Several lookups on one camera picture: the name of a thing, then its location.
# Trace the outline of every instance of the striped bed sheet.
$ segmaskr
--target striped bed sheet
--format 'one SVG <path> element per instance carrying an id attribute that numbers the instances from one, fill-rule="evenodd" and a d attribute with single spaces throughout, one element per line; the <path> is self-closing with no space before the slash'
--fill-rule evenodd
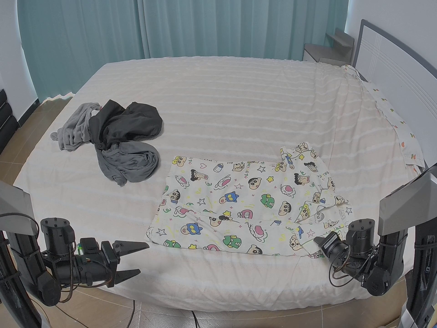
<path id="1" fill-rule="evenodd" d="M 155 174 L 120 188 L 101 173 L 94 147 L 59 151 L 49 134 L 83 102 L 108 99 L 158 108 L 162 133 Z M 379 200 L 416 173 L 396 133 L 358 80 L 324 63 L 181 57 L 109 63 L 94 74 L 36 145 L 15 185 L 31 194 L 37 220 L 67 218 L 80 237 L 144 241 L 176 155 L 215 161 L 279 161 L 279 148 L 308 141 L 349 199 L 357 218 L 378 222 Z M 39 239 L 45 249 L 44 238 Z M 413 264 L 414 230 L 404 272 Z M 334 288 L 326 259 L 224 251 L 150 249 L 124 256 L 119 269 L 142 273 L 111 291 L 166 307 L 282 310 L 369 297 L 352 282 Z"/>

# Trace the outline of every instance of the black cylindrical motor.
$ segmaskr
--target black cylindrical motor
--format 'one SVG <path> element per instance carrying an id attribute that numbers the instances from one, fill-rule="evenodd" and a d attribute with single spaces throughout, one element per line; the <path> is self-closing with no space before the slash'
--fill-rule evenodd
<path id="1" fill-rule="evenodd" d="M 75 241 L 74 230 L 68 220 L 61 217 L 43 219 L 41 231 L 50 254 L 68 255 L 69 245 Z"/>
<path id="2" fill-rule="evenodd" d="M 351 256 L 366 259 L 373 248 L 375 221 L 359 219 L 351 222 L 346 234 L 346 243 L 352 247 Z"/>

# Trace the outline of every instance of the floor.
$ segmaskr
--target floor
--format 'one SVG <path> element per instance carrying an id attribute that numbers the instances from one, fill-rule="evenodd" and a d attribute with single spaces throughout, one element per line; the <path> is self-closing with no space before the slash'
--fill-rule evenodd
<path id="1" fill-rule="evenodd" d="M 14 183 L 27 157 L 67 103 L 68 99 L 47 101 L 18 129 L 0 154 L 0 180 Z M 406 297 L 405 279 L 401 279 L 382 297 L 351 300 L 338 305 L 283 311 L 195 313 L 200 328 L 377 328 L 399 316 Z M 100 289 L 78 288 L 68 303 L 58 306 L 89 328 L 125 328 L 132 313 L 132 300 Z M 44 306 L 44 310 L 54 328 L 84 327 L 56 307 Z M 18 327 L 3 304 L 0 304 L 0 322 L 2 327 Z M 195 327 L 195 323 L 190 311 L 136 303 L 130 327 L 189 328 Z"/>

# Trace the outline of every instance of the white wall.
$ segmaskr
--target white wall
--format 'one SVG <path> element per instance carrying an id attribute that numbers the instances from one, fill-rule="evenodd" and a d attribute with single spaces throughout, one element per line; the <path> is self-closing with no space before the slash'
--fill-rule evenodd
<path id="1" fill-rule="evenodd" d="M 355 42 L 361 19 L 392 34 L 437 68 L 437 0 L 349 0 L 346 33 Z"/>
<path id="2" fill-rule="evenodd" d="M 0 0 L 0 74 L 0 88 L 19 120 L 37 96 L 21 48 L 17 0 Z"/>

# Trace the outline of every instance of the teal curtain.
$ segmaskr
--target teal curtain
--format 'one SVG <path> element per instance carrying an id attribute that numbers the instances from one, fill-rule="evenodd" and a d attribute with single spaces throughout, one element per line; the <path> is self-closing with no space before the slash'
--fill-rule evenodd
<path id="1" fill-rule="evenodd" d="M 38 97 L 79 88 L 105 63 L 178 56 L 302 59 L 344 30 L 349 0 L 18 0 Z"/>

